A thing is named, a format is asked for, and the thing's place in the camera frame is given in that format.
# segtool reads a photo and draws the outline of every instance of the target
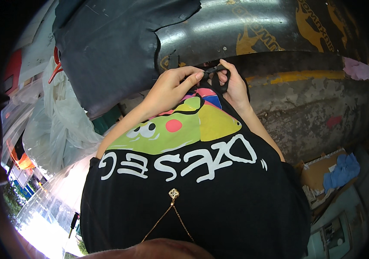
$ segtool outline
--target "finger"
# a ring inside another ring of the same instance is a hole
[[[229,71],[230,71],[230,74],[231,75],[239,75],[238,71],[236,70],[236,67],[235,65],[227,62],[226,60],[224,59],[221,59],[220,60],[220,63],[225,67],[227,68]]]
[[[192,66],[185,66],[185,67],[181,67],[181,68],[175,68],[174,72],[175,72],[175,75],[178,77],[178,80],[180,82],[186,76],[193,75],[193,74],[196,74],[198,72],[203,72],[203,70],[200,69],[200,68],[192,67]]]
[[[189,75],[178,87],[176,91],[179,91],[180,96],[184,96],[187,91],[194,85],[196,85],[203,78],[203,72],[198,72],[193,75]]]
[[[217,72],[217,74],[218,74],[219,80],[221,82],[223,82],[223,83],[226,83],[226,81],[228,80],[228,78],[225,75],[223,75],[223,73],[221,71],[220,72]],[[214,73],[210,73],[209,74],[209,78],[210,79],[213,79],[213,75],[214,75]]]
[[[223,83],[226,83],[226,81],[228,80],[228,77],[226,75],[223,75],[222,71],[218,72],[218,76],[219,76],[219,80]]]

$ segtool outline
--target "black leather bag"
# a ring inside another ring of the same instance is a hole
[[[157,29],[179,23],[198,0],[86,0],[55,11],[53,33],[62,68],[90,119],[158,78]]]

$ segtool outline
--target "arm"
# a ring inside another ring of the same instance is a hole
[[[98,148],[96,158],[101,159],[114,140],[138,123],[171,110],[202,77],[203,70],[191,66],[170,69],[162,73],[144,101],[130,111],[105,136]]]
[[[268,134],[264,125],[262,125],[260,119],[255,114],[254,109],[252,109],[252,106],[249,106],[249,108],[245,109],[244,111],[237,111],[237,113],[246,123],[249,130],[252,133],[257,134],[259,137],[265,140],[271,147],[273,147],[275,151],[279,154],[279,158],[281,159],[281,161],[285,162],[285,158],[282,155],[281,150],[279,149],[275,141],[271,138],[271,136]]]
[[[223,94],[223,97],[232,105],[235,111],[239,114],[242,120],[246,123],[249,130],[252,133],[255,133],[263,140],[265,140],[271,147],[275,149],[275,151],[279,154],[279,157],[282,162],[285,162],[284,156],[282,155],[281,150],[275,143],[275,141],[271,138],[271,136],[266,132],[265,127],[262,125],[258,116],[255,114],[251,104],[248,100],[248,95],[246,94],[246,85],[243,79],[240,77],[238,71],[235,66],[231,63],[226,62],[221,59],[220,64],[222,64],[225,68],[230,71],[230,79],[228,84],[228,90]],[[219,82],[223,85],[228,79],[226,75],[227,71],[222,70],[218,72]]]

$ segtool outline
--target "gold necklace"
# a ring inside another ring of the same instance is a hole
[[[187,231],[187,228],[184,226],[184,223],[182,221],[182,218],[180,217],[179,213],[177,212],[176,206],[174,205],[174,201],[176,200],[176,198],[180,195],[179,191],[176,188],[173,188],[169,191],[169,195],[171,197],[171,203],[170,203],[170,207],[166,210],[166,212],[164,212],[164,214],[161,216],[161,218],[159,220],[157,220],[156,224],[154,224],[154,226],[151,228],[151,230],[147,233],[147,235],[143,238],[143,240],[141,242],[144,242],[146,240],[146,238],[148,237],[148,235],[150,235],[151,231],[153,231],[153,229],[157,226],[157,224],[160,222],[160,220],[167,214],[167,212],[169,212],[169,210],[173,207],[174,210],[176,211],[177,217],[179,217],[180,222],[182,223],[182,226],[184,227],[184,230],[186,231],[186,233],[188,234],[188,236],[190,237],[190,239],[193,241],[194,240],[192,238],[192,236],[190,235],[190,233]]]

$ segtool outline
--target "cardboard box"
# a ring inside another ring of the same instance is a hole
[[[323,191],[324,186],[322,183],[324,181],[324,174],[329,173],[329,168],[337,164],[337,157],[341,154],[347,155],[344,148],[304,164],[300,177],[301,185],[307,185],[313,190]],[[322,194],[318,196],[318,199],[322,199],[323,197],[324,195]]]
[[[333,153],[328,155],[323,155],[322,157],[315,159],[311,162],[304,164],[300,181],[302,185],[307,185],[310,189],[319,190],[322,192],[324,190],[323,181],[324,181],[324,174],[330,172],[330,167],[334,168],[333,166],[337,164],[337,157],[341,154],[347,155],[347,152],[344,148],[340,148]],[[353,183],[356,181],[357,177],[351,179],[347,184],[339,189],[336,189],[330,194],[327,199],[320,204],[318,207],[312,210],[311,212],[311,222],[314,224],[327,210],[328,206],[331,203],[334,203],[337,198],[347,190]],[[321,195],[317,196],[316,198],[322,200],[325,196],[323,192]]]

